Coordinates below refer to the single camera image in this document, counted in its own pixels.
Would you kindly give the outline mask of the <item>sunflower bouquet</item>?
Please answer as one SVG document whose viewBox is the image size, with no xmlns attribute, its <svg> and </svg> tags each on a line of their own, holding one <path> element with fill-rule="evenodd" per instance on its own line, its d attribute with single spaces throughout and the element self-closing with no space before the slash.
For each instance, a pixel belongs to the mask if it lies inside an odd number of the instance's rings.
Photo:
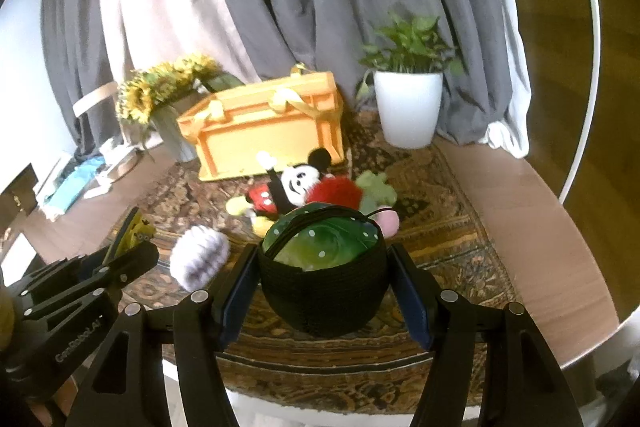
<svg viewBox="0 0 640 427">
<path fill-rule="evenodd" d="M 149 124 L 157 109 L 188 95 L 209 95 L 242 86 L 207 54 L 191 54 L 149 69 L 135 69 L 117 91 L 116 115 L 121 121 Z"/>
</svg>

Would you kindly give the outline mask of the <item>yellow minion plush toy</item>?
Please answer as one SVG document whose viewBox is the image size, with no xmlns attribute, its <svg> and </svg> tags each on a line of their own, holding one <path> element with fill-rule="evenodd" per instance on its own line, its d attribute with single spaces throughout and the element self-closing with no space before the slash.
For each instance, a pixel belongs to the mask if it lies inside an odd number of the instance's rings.
<svg viewBox="0 0 640 427">
<path fill-rule="evenodd" d="M 143 216 L 138 207 L 132 208 L 122 227 L 119 229 L 114 242 L 108 247 L 103 264 L 108 265 L 116 258 L 126 254 L 139 244 L 150 241 L 155 235 L 153 223 Z"/>
</svg>

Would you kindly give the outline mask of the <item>patterned brown rug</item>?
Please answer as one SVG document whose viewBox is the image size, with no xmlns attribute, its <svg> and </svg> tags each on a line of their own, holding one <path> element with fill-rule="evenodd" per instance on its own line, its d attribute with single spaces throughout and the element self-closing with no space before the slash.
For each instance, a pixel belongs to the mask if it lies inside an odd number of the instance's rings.
<svg viewBox="0 0 640 427">
<path fill-rule="evenodd" d="M 343 172 L 384 173 L 397 193 L 397 240 L 414 263 L 481 306 L 501 308 L 518 297 L 480 217 L 436 146 L 399 150 L 382 135 L 378 115 L 362 112 L 343 120 Z M 232 254 L 253 239 L 250 224 L 224 205 L 250 179 L 198 179 L 194 161 L 167 168 L 137 199 L 155 227 L 154 241 L 168 256 L 193 225 L 228 236 Z M 432 359 L 409 336 L 393 295 L 358 332 L 319 339 L 297 332 L 256 293 L 240 334 L 218 359 L 233 391 L 282 407 L 340 414 L 410 414 L 418 405 Z"/>
</svg>

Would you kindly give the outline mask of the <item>white plant pot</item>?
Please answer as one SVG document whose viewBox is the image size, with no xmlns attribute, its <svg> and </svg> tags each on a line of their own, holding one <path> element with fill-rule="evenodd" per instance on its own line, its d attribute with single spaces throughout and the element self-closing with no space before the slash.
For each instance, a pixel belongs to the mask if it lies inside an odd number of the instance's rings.
<svg viewBox="0 0 640 427">
<path fill-rule="evenodd" d="M 385 141 L 406 150 L 429 146 L 442 101 L 442 73 L 375 72 L 373 81 Z"/>
</svg>

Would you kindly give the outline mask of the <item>pink plush ball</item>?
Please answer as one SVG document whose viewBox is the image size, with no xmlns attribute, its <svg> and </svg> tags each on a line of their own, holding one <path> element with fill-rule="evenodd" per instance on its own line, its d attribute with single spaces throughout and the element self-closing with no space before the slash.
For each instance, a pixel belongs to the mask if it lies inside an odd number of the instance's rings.
<svg viewBox="0 0 640 427">
<path fill-rule="evenodd" d="M 399 231 L 399 216 L 393 209 L 381 208 L 379 212 L 375 213 L 373 220 L 378 224 L 386 239 L 395 236 Z"/>
</svg>

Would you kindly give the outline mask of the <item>orange storage basket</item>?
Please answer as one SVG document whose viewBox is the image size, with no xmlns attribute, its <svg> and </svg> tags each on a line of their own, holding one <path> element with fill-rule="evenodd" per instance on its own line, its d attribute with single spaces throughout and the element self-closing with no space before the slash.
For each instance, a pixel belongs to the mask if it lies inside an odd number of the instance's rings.
<svg viewBox="0 0 640 427">
<path fill-rule="evenodd" d="M 209 95 L 178 117 L 195 146 L 202 181 L 277 172 L 324 148 L 333 165 L 344 161 L 343 98 L 332 72 L 302 64 L 288 77 Z"/>
</svg>

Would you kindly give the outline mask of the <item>grey ribbed flower vase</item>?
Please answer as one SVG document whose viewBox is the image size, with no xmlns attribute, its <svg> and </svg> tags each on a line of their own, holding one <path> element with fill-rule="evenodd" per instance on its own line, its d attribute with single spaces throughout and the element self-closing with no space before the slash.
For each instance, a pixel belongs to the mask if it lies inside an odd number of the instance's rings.
<svg viewBox="0 0 640 427">
<path fill-rule="evenodd" d="M 151 115 L 151 124 L 163 139 L 169 153 L 179 164 L 195 159 L 196 150 L 187 139 L 183 138 L 177 119 L 203 98 L 205 98 L 205 94 L 193 91 L 179 100 L 155 109 Z"/>
</svg>

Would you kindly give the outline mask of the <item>green plush toy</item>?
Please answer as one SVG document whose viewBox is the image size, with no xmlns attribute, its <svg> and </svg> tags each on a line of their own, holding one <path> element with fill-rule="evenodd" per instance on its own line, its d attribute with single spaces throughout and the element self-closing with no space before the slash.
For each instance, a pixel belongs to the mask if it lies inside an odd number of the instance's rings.
<svg viewBox="0 0 640 427">
<path fill-rule="evenodd" d="M 387 182 L 385 172 L 363 171 L 355 183 L 362 191 L 359 210 L 364 215 L 380 207 L 393 207 L 397 202 L 397 193 Z"/>
</svg>

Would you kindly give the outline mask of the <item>green potted plant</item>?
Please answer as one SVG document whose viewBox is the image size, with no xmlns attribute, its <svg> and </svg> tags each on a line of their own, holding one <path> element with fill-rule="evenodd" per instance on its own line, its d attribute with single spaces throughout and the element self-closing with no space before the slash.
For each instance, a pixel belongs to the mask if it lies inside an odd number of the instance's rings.
<svg viewBox="0 0 640 427">
<path fill-rule="evenodd" d="M 381 26 L 375 35 L 383 43 L 367 43 L 362 46 L 359 63 L 366 68 L 356 91 L 356 102 L 370 98 L 371 77 L 375 72 L 397 74 L 442 74 L 452 72 L 462 75 L 465 66 L 455 46 L 444 39 L 439 31 L 439 16 L 413 15 L 403 18 L 390 12 L 390 23 Z"/>
</svg>

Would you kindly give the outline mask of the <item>Mickey Mouse plush toy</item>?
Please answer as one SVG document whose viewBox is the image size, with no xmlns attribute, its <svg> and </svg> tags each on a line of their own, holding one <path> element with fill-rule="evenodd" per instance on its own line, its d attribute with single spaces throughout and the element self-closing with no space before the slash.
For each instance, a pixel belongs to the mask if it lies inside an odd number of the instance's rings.
<svg viewBox="0 0 640 427">
<path fill-rule="evenodd" d="M 268 174 L 268 182 L 230 198 L 226 211 L 232 217 L 249 217 L 253 233 L 264 237 L 280 217 L 305 204 L 309 191 L 326 176 L 332 158 L 325 148 L 315 148 L 306 162 L 285 167 L 281 173 L 276 171 L 277 159 L 265 150 L 256 154 L 256 160 Z"/>
</svg>

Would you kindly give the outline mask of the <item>red strawberry plush toy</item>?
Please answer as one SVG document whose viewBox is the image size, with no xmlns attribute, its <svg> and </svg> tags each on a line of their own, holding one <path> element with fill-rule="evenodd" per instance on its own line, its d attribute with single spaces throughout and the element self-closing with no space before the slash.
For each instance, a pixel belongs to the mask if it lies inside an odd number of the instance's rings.
<svg viewBox="0 0 640 427">
<path fill-rule="evenodd" d="M 362 196 L 361 188 L 346 176 L 325 176 L 311 187 L 305 196 L 305 202 L 324 202 L 358 210 Z"/>
</svg>

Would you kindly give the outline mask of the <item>white purple striped plush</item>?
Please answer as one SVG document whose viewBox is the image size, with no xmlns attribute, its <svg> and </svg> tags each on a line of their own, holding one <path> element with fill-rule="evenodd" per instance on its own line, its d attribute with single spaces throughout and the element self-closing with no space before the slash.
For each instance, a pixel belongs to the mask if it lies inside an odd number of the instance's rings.
<svg viewBox="0 0 640 427">
<path fill-rule="evenodd" d="M 171 249 L 170 275 L 186 291 L 204 289 L 224 267 L 229 255 L 229 239 L 224 233 L 205 225 L 194 225 Z"/>
</svg>

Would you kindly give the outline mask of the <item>blue cloth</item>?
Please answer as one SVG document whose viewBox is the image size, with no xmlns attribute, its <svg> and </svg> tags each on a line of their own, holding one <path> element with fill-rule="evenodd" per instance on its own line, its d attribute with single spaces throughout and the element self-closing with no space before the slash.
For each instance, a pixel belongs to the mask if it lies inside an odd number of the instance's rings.
<svg viewBox="0 0 640 427">
<path fill-rule="evenodd" d="M 48 200 L 46 209 L 55 216 L 64 215 L 104 165 L 103 156 L 94 156 L 77 166 Z"/>
</svg>

